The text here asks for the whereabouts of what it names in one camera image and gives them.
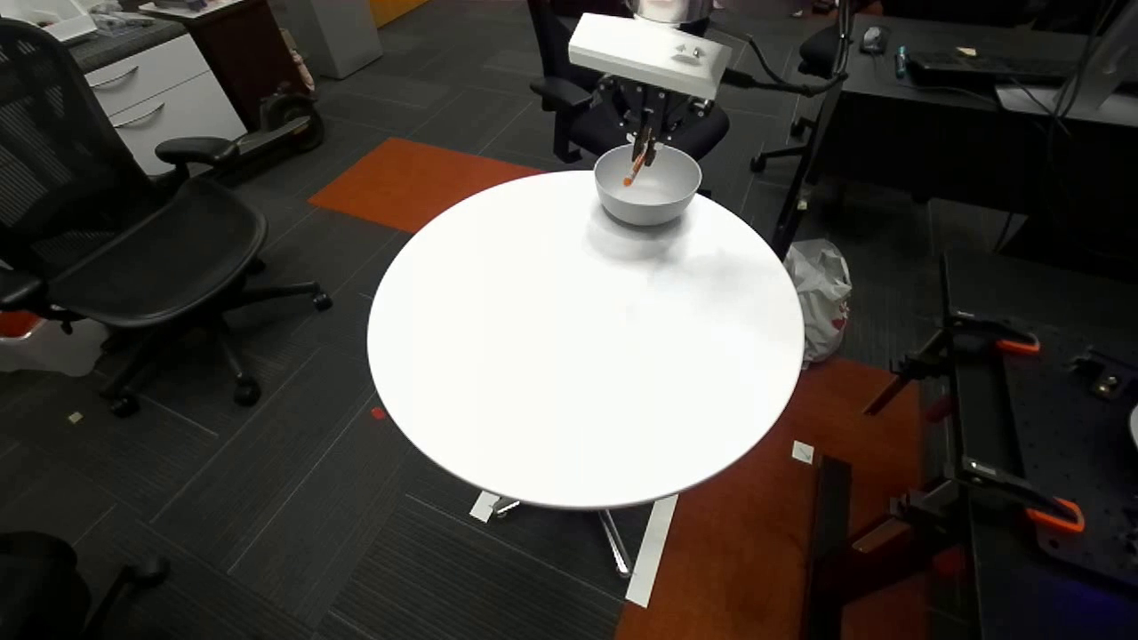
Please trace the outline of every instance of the black chair back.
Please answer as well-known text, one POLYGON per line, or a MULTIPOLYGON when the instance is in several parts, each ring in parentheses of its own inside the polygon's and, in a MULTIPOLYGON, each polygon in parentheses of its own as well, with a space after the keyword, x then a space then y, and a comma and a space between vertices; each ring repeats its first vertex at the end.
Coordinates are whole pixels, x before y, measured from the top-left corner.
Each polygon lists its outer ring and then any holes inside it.
POLYGON ((156 199, 70 49, 6 18, 0 167, 0 265, 39 279, 67 270, 156 199))
POLYGON ((579 88, 595 88, 601 75, 567 66, 571 27, 589 8, 567 8, 557 0, 526 0, 526 8, 531 8, 543 80, 566 80, 579 88))

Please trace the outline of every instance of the chair wheel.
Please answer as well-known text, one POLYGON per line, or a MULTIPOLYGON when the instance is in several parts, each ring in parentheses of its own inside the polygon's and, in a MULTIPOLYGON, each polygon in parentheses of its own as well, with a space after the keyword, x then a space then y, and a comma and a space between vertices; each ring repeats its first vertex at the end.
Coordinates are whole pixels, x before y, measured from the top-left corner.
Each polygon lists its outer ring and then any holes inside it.
POLYGON ((137 398, 135 396, 113 396, 109 398, 109 413, 113 415, 135 415, 137 413, 137 398))
POLYGON ((239 382, 234 401, 239 407, 257 407, 259 401, 259 386, 252 377, 239 382))
POLYGON ((275 93, 259 105, 259 124, 265 133, 283 127, 286 120, 307 120, 307 127, 292 135, 292 150, 309 152, 324 143, 324 117, 309 97, 275 93))
POLYGON ((328 292, 318 292, 318 297, 313 297, 313 311, 329 311, 329 297, 328 292))
POLYGON ((137 586, 156 586, 161 581, 170 577, 170 561, 166 560, 141 560, 137 566, 128 566, 128 577, 137 586))

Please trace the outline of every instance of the desk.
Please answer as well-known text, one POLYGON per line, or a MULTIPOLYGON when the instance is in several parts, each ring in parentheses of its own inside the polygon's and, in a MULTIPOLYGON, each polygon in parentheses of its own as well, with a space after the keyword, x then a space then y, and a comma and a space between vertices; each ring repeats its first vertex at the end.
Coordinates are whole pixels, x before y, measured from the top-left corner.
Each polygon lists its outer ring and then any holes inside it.
MULTIPOLYGON (((1062 330, 1099 348, 1138 347, 1138 334, 1134 334, 1138 289, 1134 284, 1113 284, 1113 280, 1095 280, 1065 270, 991 260, 991 257, 948 257, 941 280, 944 280, 941 289, 944 311, 1011 318, 1021 328, 1037 330, 1040 337, 1062 330)), ((1059 357, 1059 348, 1069 348, 1069 347, 1044 337, 1040 348, 1044 348, 1044 360, 1065 360, 1065 353, 1059 357)), ((976 348, 968 337, 952 341, 952 375, 948 375, 952 452, 1021 476, 1025 452, 1029 452, 1025 445, 1032 441, 1037 452, 1037 441, 1032 434, 1040 428, 1014 423, 1014 415, 1025 415, 1025 407, 1005 391, 1011 386, 1004 370, 1005 364, 998 364, 988 348, 976 348)), ((1069 432, 1062 432, 1059 465, 1069 476, 1099 476, 1095 471, 1084 471, 1091 464, 1081 456, 1081 450, 1089 445, 1089 432, 1091 432, 1089 420, 1069 420, 1069 432)), ((1099 485, 1095 500, 1126 507, 1126 495, 1121 495, 1116 488, 1121 485, 1099 485)), ((1065 566, 1044 556, 1032 527, 1025 522, 1021 507, 1011 507, 994 491, 988 495, 965 491, 960 507, 944 514, 948 514, 952 537, 965 542, 969 556, 973 638, 991 638, 991 640, 1004 640, 1004 638, 1129 640, 1138 638, 1138 586, 1101 581, 1095 572, 1084 572, 1077 566, 1065 566)), ((1091 515, 1095 514, 1089 514, 1089 535, 1113 529, 1113 522, 1101 522, 1091 515)), ((911 553, 927 556, 944 546, 938 537, 941 535, 934 537, 916 535, 916 542, 924 542, 927 547, 920 553, 916 546, 911 553)), ((1116 561, 1126 561, 1123 542, 1116 542, 1116 547, 1108 553, 1116 561)), ((886 546, 871 553, 852 553, 852 556, 841 553, 831 560, 841 560, 841 561, 829 561, 838 571, 829 577, 841 577, 831 584, 837 586, 831 596, 838 590, 852 596, 858 586, 899 566, 895 561, 899 556, 889 556, 886 546)))
POLYGON ((259 127, 259 105, 282 86, 309 97, 309 84, 292 61, 265 0, 230 0, 199 16, 154 8, 154 16, 175 18, 193 34, 250 133, 259 127))
POLYGON ((458 481, 548 510, 686 491, 750 452, 802 364, 775 254, 695 197, 679 228, 601 213, 595 175, 506 182, 386 267, 371 375, 403 434, 458 481))
POLYGON ((1069 120, 1049 135, 1044 117, 998 110, 994 93, 914 86, 895 75, 895 47, 952 53, 976 47, 986 59, 1077 61, 1084 39, 988 27, 938 27, 904 18, 852 18, 845 84, 825 99, 807 178, 848 178, 931 199, 991 209, 1040 213, 1108 238, 1129 219, 1138 175, 1138 127, 1069 120), (869 59, 858 39, 869 27, 889 34, 889 49, 869 59))
POLYGON ((97 16, 97 27, 99 34, 73 39, 67 49, 144 175, 170 172, 156 156, 166 138, 245 135, 206 59, 177 21, 97 16))

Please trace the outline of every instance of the carpet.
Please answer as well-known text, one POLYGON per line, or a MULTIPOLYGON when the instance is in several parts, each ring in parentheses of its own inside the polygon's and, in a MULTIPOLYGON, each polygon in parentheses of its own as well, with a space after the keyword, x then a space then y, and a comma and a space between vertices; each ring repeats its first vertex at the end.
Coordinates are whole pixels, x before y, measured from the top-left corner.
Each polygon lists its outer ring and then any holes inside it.
POLYGON ((309 208, 417 234, 451 204, 538 175, 522 165, 386 138, 324 187, 309 208))
MULTIPOLYGON (((679 500, 650 607, 627 605, 616 638, 796 640, 818 465, 793 464, 793 441, 815 445, 818 459, 848 464, 848 529, 876 521, 893 495, 920 488, 916 391, 908 388, 882 415, 859 420, 882 386, 886 370, 841 360, 802 375, 775 432, 679 500)), ((927 638, 924 584, 911 581, 848 605, 841 638, 927 638)))

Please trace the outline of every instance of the office chair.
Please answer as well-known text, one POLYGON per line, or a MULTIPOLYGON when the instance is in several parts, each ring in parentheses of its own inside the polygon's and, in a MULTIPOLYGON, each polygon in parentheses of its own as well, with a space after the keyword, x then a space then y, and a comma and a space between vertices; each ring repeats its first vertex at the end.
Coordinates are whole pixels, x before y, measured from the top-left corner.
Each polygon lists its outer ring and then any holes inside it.
POLYGON ((73 547, 49 535, 0 535, 0 638, 3 640, 97 640, 116 603, 156 586, 170 566, 144 560, 124 566, 91 607, 73 547))
POLYGON ((538 34, 541 71, 543 80, 531 88, 541 97, 543 110, 556 110, 556 156, 575 165, 579 152, 601 156, 612 145, 627 145, 635 135, 639 108, 655 114, 684 110, 676 133, 666 133, 666 143, 707 156, 714 143, 729 133, 729 117, 714 105, 661 97, 655 88, 631 88, 597 71, 567 66, 567 35, 579 18, 579 3, 567 0, 526 0, 531 21, 538 34))
POLYGON ((234 401, 259 386, 240 368, 228 311, 309 297, 318 284, 245 289, 259 270, 265 222, 245 209, 214 175, 188 165, 228 165, 221 138, 162 143, 177 172, 149 182, 99 110, 73 59, 54 35, 0 18, 0 311, 47 319, 97 319, 135 357, 107 388, 116 415, 137 411, 154 357, 188 328, 206 328, 234 375, 234 401))
MULTIPOLYGON (((838 49, 838 27, 825 27, 821 34, 815 34, 796 53, 799 53, 799 66, 796 71, 799 75, 815 75, 815 80, 829 80, 831 75, 831 61, 837 61, 837 49, 838 49)), ((761 150, 750 156, 750 172, 761 175, 769 167, 769 159, 780 159, 780 156, 807 156, 807 135, 818 127, 818 120, 810 117, 796 117, 790 124, 790 138, 796 145, 780 145, 780 150, 761 150)))
MULTIPOLYGON (((799 59, 796 71, 829 84, 829 80, 837 75, 837 59, 838 59, 838 47, 841 47, 841 29, 848 34, 848 29, 852 29, 852 16, 865 12, 865 8, 869 8, 869 0, 845 0, 845 3, 838 3, 838 18, 837 18, 831 27, 825 27, 825 29, 818 29, 810 39, 802 39, 802 42, 796 47, 796 59, 799 59)), ((761 150, 761 152, 754 152, 754 156, 750 156, 750 172, 761 175, 761 172, 769 167, 769 159, 780 159, 780 156, 807 156, 807 150, 810 150, 810 138, 807 138, 807 135, 810 135, 815 127, 818 127, 818 120, 796 117, 796 120, 790 124, 793 145, 780 145, 780 150, 761 150)))

